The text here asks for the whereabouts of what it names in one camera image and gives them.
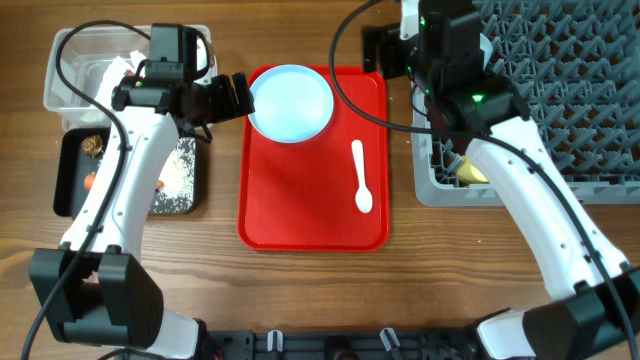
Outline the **light blue plate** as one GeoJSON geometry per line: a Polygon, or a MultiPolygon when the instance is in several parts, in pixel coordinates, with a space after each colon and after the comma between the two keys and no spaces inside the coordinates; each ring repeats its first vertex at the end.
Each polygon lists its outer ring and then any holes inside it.
{"type": "Polygon", "coordinates": [[[328,81],[310,67],[279,65],[257,76],[250,86],[253,128],[283,144],[307,141],[329,124],[334,95],[328,81]]]}

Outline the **white rice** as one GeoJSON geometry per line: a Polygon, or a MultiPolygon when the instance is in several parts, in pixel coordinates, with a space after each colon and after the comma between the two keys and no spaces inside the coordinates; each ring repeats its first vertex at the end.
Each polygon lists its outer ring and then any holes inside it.
{"type": "Polygon", "coordinates": [[[150,214],[185,214],[192,210],[196,198],[196,164],[196,140],[180,138],[160,173],[150,214]]]}

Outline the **white napkin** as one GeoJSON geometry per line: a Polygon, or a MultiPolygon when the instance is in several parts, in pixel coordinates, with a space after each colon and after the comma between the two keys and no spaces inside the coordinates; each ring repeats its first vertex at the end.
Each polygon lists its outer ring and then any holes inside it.
{"type": "Polygon", "coordinates": [[[100,103],[106,108],[111,107],[111,96],[113,89],[120,84],[121,80],[125,76],[133,76],[137,70],[138,65],[146,60],[147,57],[138,50],[130,53],[131,58],[129,60],[124,59],[121,56],[117,56],[112,60],[103,74],[102,81],[95,101],[100,103]]]}

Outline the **brown food ball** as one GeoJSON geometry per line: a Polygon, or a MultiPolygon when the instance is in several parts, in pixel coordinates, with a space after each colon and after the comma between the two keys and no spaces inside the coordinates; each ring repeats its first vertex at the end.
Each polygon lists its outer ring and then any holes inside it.
{"type": "Polygon", "coordinates": [[[92,158],[101,155],[104,150],[103,138],[100,135],[92,135],[81,142],[82,152],[92,158]]]}

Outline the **yellow cup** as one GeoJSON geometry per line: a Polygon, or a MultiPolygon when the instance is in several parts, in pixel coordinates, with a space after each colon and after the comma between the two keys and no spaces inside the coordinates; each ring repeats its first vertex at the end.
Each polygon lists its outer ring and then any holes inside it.
{"type": "Polygon", "coordinates": [[[462,163],[455,171],[456,178],[466,184],[486,184],[488,179],[472,165],[467,156],[462,157],[462,163]]]}

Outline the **white plastic spoon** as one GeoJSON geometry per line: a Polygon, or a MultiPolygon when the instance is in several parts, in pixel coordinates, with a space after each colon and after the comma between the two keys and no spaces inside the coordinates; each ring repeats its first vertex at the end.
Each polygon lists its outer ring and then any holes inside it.
{"type": "Polygon", "coordinates": [[[370,213],[373,209],[373,196],[366,185],[364,147],[362,142],[360,140],[353,140],[351,150],[358,182],[355,203],[360,212],[370,213]]]}

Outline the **orange carrot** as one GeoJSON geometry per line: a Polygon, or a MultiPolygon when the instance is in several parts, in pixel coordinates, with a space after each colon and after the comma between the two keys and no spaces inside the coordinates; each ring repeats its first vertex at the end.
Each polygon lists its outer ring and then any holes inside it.
{"type": "MultiPolygon", "coordinates": [[[[84,188],[85,188],[87,191],[90,191],[90,190],[91,190],[91,188],[92,188],[92,186],[93,186],[93,184],[94,184],[95,179],[96,179],[96,174],[95,174],[95,173],[90,173],[90,174],[88,174],[88,175],[84,178],[84,188]]],[[[158,181],[157,181],[157,183],[156,183],[155,190],[156,190],[156,191],[159,191],[159,190],[163,189],[163,188],[164,188],[164,186],[165,186],[164,182],[163,182],[163,181],[161,181],[161,180],[158,180],[158,181]]]]}

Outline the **light blue rice bowl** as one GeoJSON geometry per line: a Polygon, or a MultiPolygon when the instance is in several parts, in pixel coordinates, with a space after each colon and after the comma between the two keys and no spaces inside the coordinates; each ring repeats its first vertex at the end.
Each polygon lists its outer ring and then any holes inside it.
{"type": "Polygon", "coordinates": [[[480,50],[483,52],[483,69],[486,70],[494,48],[491,41],[483,33],[480,34],[480,50]]]}

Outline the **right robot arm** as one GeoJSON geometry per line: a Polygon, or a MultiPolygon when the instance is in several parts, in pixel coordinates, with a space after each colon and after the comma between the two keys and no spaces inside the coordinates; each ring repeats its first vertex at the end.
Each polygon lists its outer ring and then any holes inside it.
{"type": "Polygon", "coordinates": [[[491,183],[526,239],[550,302],[471,328],[490,359],[585,359],[621,342],[639,354],[639,272],[596,227],[544,150],[529,109],[485,67],[475,24],[422,22],[362,31],[365,72],[407,76],[432,134],[450,138],[491,183]]]}

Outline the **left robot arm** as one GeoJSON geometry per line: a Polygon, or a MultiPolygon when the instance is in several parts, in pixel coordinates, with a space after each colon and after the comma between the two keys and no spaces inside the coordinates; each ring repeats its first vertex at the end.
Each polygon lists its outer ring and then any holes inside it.
{"type": "Polygon", "coordinates": [[[62,343],[113,346],[164,359],[220,359],[206,324],[168,310],[140,263],[156,183],[188,125],[252,113],[244,73],[207,85],[152,74],[125,77],[106,113],[111,138],[97,177],[55,249],[34,252],[29,276],[41,304],[33,328],[62,343]]]}

